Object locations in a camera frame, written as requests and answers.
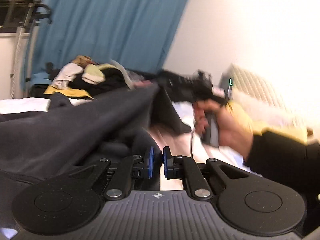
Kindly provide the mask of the black sleeve right forearm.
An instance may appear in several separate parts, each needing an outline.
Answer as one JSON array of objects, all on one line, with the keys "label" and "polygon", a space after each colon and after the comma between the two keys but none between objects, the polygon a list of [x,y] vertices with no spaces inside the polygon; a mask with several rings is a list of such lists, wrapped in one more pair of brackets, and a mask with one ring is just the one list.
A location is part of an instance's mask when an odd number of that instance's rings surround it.
[{"label": "black sleeve right forearm", "polygon": [[303,144],[273,132],[253,136],[244,164],[263,177],[319,201],[319,142]]}]

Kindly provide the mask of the right hand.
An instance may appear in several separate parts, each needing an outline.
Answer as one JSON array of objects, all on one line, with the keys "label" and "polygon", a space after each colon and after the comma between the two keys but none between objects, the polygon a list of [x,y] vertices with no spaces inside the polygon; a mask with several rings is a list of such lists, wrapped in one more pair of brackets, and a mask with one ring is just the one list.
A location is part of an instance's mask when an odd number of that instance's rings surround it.
[{"label": "right hand", "polygon": [[219,128],[220,146],[227,146],[238,152],[244,160],[247,160],[252,144],[253,134],[245,130],[231,116],[231,114],[213,100],[198,101],[193,103],[195,131],[198,135],[204,133],[209,122],[205,117],[205,112],[213,112],[216,116]]}]

